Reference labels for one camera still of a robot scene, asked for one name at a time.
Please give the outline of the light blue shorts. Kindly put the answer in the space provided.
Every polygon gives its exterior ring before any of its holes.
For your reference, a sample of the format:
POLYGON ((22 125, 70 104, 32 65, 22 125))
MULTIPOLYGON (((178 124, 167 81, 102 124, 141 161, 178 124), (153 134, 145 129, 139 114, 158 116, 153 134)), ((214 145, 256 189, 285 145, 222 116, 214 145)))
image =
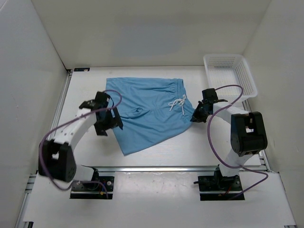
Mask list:
POLYGON ((116 77, 106 89, 118 111, 123 129, 113 132, 124 155, 150 148, 191 126, 194 108, 180 78, 116 77))

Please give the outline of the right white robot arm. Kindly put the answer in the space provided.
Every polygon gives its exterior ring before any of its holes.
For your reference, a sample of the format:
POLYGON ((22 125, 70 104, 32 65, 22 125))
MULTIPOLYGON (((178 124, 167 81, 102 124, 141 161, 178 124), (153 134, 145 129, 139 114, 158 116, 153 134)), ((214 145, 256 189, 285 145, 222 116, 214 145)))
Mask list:
POLYGON ((207 123, 208 142, 220 162, 213 178, 213 184, 219 190, 226 189, 239 176, 240 170, 254 172, 246 168, 245 163, 268 145, 262 114, 241 110, 233 105, 242 95, 243 89, 241 94, 229 103, 218 98, 215 88, 205 89, 202 91, 203 99, 199 101, 191 118, 194 123, 207 123), (216 116, 230 124, 231 149, 225 159, 216 152, 211 139, 211 122, 216 116))

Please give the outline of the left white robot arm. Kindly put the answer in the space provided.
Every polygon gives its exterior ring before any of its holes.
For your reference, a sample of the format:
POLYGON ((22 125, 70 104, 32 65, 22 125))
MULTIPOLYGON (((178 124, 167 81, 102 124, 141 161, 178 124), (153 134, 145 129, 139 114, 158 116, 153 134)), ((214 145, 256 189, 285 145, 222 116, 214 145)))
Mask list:
POLYGON ((84 184, 89 190, 98 188, 97 169, 77 165, 74 150, 91 127, 98 136, 107 136, 107 130, 116 127, 123 129, 117 109, 122 95, 118 96, 118 102, 114 102, 110 93, 111 90, 97 92, 94 99, 79 106, 74 119, 53 129, 56 134, 52 138, 49 138, 49 133, 43 137, 39 145, 39 175, 52 182, 84 184))

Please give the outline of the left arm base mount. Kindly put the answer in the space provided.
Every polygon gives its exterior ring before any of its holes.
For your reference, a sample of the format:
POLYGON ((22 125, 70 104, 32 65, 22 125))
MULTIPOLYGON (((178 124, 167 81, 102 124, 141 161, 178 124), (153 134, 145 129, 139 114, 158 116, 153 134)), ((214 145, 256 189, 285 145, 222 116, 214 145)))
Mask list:
POLYGON ((80 200, 112 200, 114 193, 114 176, 96 170, 93 174, 94 183, 74 184, 70 199, 80 200))

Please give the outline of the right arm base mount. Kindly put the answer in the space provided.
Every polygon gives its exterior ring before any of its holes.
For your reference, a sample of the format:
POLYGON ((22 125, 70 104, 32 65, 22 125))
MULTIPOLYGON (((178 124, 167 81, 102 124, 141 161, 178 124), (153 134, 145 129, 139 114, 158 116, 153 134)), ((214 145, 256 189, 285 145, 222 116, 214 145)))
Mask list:
POLYGON ((198 176, 200 201, 245 200, 240 177, 198 176))

